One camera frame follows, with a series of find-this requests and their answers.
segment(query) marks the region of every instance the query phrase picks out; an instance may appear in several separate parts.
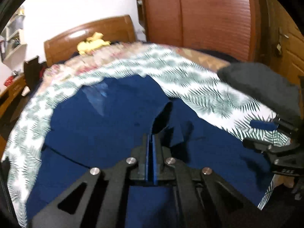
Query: metal screw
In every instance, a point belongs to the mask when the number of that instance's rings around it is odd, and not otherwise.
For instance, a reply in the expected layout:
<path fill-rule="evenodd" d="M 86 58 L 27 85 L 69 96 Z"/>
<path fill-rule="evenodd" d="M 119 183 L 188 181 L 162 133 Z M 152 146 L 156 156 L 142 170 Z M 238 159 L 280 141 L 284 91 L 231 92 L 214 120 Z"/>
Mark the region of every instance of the metal screw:
<path fill-rule="evenodd" d="M 136 158 L 133 158 L 133 157 L 127 158 L 126 162 L 128 164 L 135 164 L 136 163 Z"/>
<path fill-rule="evenodd" d="M 174 164 L 176 162 L 175 158 L 167 158 L 166 163 L 167 164 Z"/>
<path fill-rule="evenodd" d="M 210 175 L 210 174 L 212 173 L 212 169 L 209 168 L 209 167 L 204 167 L 204 168 L 202 169 L 202 173 L 203 173 L 204 175 Z"/>
<path fill-rule="evenodd" d="M 94 167 L 94 168 L 90 169 L 90 173 L 92 175 L 97 175 L 99 172 L 100 172 L 100 169 L 97 168 L 97 167 Z"/>

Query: wooden wardrobe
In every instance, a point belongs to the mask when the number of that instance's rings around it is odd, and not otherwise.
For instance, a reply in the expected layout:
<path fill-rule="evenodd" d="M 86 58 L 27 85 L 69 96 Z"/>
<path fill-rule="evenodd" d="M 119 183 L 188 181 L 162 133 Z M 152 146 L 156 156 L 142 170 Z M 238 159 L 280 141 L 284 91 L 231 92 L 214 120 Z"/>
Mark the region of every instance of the wooden wardrobe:
<path fill-rule="evenodd" d="M 140 0 L 147 41 L 259 58 L 258 0 Z"/>

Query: wardrobe door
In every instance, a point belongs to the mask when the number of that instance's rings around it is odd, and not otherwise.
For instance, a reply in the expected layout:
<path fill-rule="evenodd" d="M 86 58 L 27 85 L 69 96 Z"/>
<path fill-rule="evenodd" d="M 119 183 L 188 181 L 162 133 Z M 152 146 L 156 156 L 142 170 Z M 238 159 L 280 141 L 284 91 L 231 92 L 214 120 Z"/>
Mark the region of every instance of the wardrobe door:
<path fill-rule="evenodd" d="M 147 40 L 182 46 L 180 0 L 144 0 Z"/>
<path fill-rule="evenodd" d="M 183 46 L 210 49 L 247 61 L 249 0 L 181 0 Z"/>

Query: wooden door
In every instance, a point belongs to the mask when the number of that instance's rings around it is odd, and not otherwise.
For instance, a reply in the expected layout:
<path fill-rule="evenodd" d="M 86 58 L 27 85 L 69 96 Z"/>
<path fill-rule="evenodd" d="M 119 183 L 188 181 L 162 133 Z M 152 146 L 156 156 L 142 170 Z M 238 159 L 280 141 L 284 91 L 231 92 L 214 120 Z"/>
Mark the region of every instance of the wooden door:
<path fill-rule="evenodd" d="M 299 85 L 298 76 L 304 76 L 304 37 L 277 0 L 267 0 L 267 5 L 271 44 L 270 67 L 291 83 Z M 282 55 L 278 54 L 279 43 Z"/>

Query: bed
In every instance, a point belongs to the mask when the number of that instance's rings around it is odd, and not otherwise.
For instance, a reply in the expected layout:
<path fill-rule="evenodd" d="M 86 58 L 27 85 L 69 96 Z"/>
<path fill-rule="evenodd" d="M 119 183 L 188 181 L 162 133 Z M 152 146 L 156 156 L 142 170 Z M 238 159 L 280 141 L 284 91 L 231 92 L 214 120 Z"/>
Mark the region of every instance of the bed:
<path fill-rule="evenodd" d="M 123 43 L 70 59 L 77 44 L 94 32 L 103 33 L 104 40 Z M 135 41 L 132 21 L 125 15 L 78 26 L 44 43 L 50 68 L 11 132 L 2 158 L 11 162 L 8 188 L 21 226 L 27 224 L 25 204 L 41 166 L 41 148 L 50 131 L 53 110 L 82 86 L 105 77 L 151 76 L 168 97 L 181 99 L 199 118 L 239 140 L 251 137 L 282 146 L 288 143 L 288 138 L 276 131 L 250 127 L 252 119 L 268 121 L 276 114 L 218 79 L 216 71 L 227 66 L 227 61 L 190 49 Z M 55 64 L 62 60 L 65 64 Z M 263 198 L 255 200 L 260 209 L 275 184 L 272 181 L 262 190 L 266 192 Z"/>

